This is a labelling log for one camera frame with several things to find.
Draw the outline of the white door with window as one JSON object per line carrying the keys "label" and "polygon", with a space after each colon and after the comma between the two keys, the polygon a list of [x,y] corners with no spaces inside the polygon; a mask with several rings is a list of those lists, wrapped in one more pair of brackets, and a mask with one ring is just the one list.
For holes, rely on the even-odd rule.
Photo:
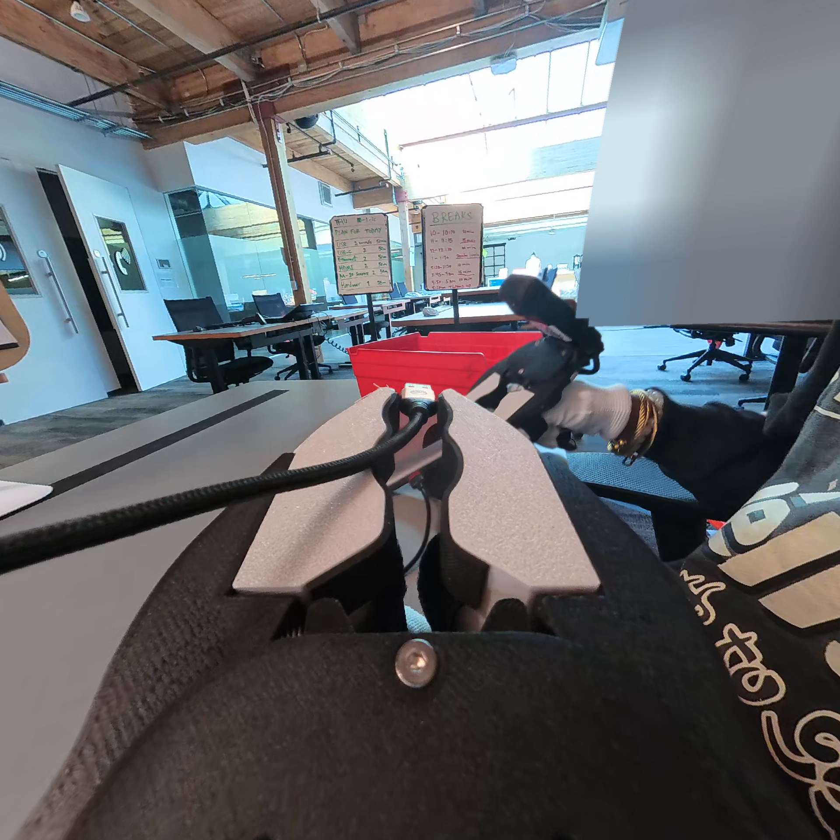
{"label": "white door with window", "polygon": [[133,384],[146,391],[183,376],[183,352],[156,339],[172,322],[129,191],[63,164],[57,172]]}

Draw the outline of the black mesh office chair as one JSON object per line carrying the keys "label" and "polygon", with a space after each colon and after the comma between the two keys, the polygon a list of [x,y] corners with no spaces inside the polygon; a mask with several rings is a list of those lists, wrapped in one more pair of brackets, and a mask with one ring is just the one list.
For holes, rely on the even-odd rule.
{"label": "black mesh office chair", "polygon": [[269,344],[272,354],[285,354],[293,357],[294,364],[282,369],[275,375],[277,381],[287,380],[294,374],[299,378],[314,378],[314,370],[333,373],[333,367],[325,362],[318,362],[316,349],[324,343],[323,321],[312,320],[314,310],[305,306],[286,303],[282,294],[258,295],[254,297],[257,314],[266,323],[290,324],[307,320],[301,328],[280,331],[278,339]]}
{"label": "black mesh office chair", "polygon": [[[203,333],[227,326],[218,320],[218,310],[211,297],[165,300],[177,332]],[[210,384],[214,393],[229,386],[247,384],[273,366],[271,358],[254,356],[250,351],[237,356],[232,339],[210,339],[184,343],[186,375],[196,384]]]}
{"label": "black mesh office chair", "polygon": [[677,325],[669,327],[678,335],[704,344],[702,350],[678,354],[663,359],[657,365],[657,371],[667,372],[669,366],[678,362],[690,362],[679,378],[682,382],[692,382],[695,371],[699,368],[711,368],[715,364],[725,364],[738,372],[738,381],[749,383],[752,378],[753,360],[743,353],[732,351],[736,344],[736,333],[731,330],[715,329],[709,326]]}

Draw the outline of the whiteboard sign green heading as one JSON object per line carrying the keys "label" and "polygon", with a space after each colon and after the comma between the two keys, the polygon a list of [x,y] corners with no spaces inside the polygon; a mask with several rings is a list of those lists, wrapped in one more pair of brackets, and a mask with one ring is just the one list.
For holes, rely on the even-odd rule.
{"label": "whiteboard sign green heading", "polygon": [[458,316],[459,293],[483,279],[484,207],[479,203],[433,204],[421,210],[423,285],[449,291]]}

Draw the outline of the person's right forearm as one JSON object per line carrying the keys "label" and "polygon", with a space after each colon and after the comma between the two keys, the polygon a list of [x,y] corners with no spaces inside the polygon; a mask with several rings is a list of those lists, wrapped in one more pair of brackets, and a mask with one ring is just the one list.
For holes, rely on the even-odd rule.
{"label": "person's right forearm", "polygon": [[815,404],[804,388],[776,395],[767,416],[719,402],[688,406],[655,388],[631,395],[631,420],[616,440],[622,453],[652,460],[721,522],[781,467]]}

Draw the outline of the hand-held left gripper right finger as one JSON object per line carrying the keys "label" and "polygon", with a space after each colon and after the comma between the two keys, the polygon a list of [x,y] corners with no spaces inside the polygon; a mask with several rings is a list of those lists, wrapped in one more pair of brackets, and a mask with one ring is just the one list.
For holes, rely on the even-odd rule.
{"label": "hand-held left gripper right finger", "polygon": [[601,586],[538,450],[505,419],[453,391],[439,397],[446,585],[459,601],[534,601]]}

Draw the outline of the person's right hand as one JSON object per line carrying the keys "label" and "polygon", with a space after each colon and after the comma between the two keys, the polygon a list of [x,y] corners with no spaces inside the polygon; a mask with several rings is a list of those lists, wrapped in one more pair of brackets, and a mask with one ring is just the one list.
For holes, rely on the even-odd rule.
{"label": "person's right hand", "polygon": [[599,387],[573,381],[563,389],[560,401],[542,413],[547,428],[537,444],[557,448],[561,432],[612,442],[625,432],[633,410],[634,399],[624,385]]}

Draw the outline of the wooden top office desk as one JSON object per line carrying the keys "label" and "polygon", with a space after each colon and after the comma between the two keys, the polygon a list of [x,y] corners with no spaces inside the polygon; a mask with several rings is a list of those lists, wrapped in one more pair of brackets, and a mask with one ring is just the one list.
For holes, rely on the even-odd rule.
{"label": "wooden top office desk", "polygon": [[208,384],[213,393],[242,385],[266,371],[252,357],[260,349],[292,344],[290,355],[297,361],[299,380],[321,380],[314,349],[314,328],[336,322],[340,326],[363,327],[367,313],[361,309],[320,311],[299,321],[265,324],[236,324],[221,329],[199,328],[192,331],[155,335],[153,341],[165,341],[183,347],[187,377],[197,384]]}
{"label": "wooden top office desk", "polygon": [[492,332],[496,329],[517,331],[523,324],[522,318],[512,312],[503,302],[470,303],[455,307],[441,307],[432,315],[416,313],[394,321],[394,330],[405,333],[428,335],[431,332]]}

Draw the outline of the red plastic bin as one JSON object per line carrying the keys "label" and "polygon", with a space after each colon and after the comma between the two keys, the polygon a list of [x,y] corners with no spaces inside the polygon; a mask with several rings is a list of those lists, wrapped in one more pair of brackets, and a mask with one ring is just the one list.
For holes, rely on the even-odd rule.
{"label": "red plastic bin", "polygon": [[350,347],[362,405],[349,410],[350,420],[363,419],[384,436],[406,423],[405,416],[393,419],[406,384],[428,385],[436,396],[467,395],[492,366],[539,338],[537,331],[431,332]]}

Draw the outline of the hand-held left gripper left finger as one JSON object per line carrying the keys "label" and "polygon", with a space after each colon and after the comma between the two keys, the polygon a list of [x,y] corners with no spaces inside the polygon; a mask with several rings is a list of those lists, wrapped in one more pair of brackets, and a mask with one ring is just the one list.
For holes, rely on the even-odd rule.
{"label": "hand-held left gripper left finger", "polygon": [[[292,469],[326,464],[372,448],[400,425],[398,395],[381,387],[311,433],[297,448]],[[311,595],[371,550],[386,533],[383,466],[321,485],[276,495],[233,581],[237,593]]]}

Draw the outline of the wooden support pillar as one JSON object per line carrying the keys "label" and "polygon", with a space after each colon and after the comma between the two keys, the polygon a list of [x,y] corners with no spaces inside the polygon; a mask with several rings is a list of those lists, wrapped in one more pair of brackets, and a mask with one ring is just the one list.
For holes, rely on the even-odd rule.
{"label": "wooden support pillar", "polygon": [[298,305],[309,304],[312,303],[312,293],[303,254],[298,213],[291,188],[286,145],[280,136],[280,128],[273,107],[267,102],[262,102],[256,106],[255,113],[275,199],[292,294]]}

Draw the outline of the dark top office desk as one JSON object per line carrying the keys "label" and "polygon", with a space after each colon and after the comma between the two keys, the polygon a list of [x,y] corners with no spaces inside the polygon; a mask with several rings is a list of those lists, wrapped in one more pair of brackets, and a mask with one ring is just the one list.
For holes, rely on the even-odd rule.
{"label": "dark top office desk", "polygon": [[[770,399],[776,393],[790,392],[796,384],[802,370],[802,363],[806,357],[808,343],[811,340],[821,340],[826,345],[826,336],[834,325],[833,321],[782,321],[782,322],[727,322],[727,323],[699,323],[699,324],[670,324],[671,326],[709,326],[715,329],[734,331],[737,334],[747,334],[751,337],[781,337],[780,353],[775,362],[770,389],[767,395],[747,397],[738,401],[738,410],[748,405],[761,405],[766,410]],[[748,342],[747,355],[753,362],[761,360],[761,355],[755,349],[756,343]]]}

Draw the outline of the whiteboard sign black heading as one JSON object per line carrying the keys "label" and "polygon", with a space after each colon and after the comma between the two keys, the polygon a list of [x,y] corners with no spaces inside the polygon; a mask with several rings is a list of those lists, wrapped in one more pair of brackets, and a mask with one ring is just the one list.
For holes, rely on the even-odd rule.
{"label": "whiteboard sign black heading", "polygon": [[371,337],[379,339],[373,296],[394,291],[386,213],[334,215],[329,221],[333,264],[341,298],[362,296]]}

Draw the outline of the glass office partition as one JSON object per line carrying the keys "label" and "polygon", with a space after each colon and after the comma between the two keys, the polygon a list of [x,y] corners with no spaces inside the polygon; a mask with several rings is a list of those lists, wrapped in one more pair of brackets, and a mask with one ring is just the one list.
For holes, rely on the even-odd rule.
{"label": "glass office partition", "polygon": [[197,297],[212,298],[223,314],[270,295],[296,305],[274,207],[195,186],[164,196]]}

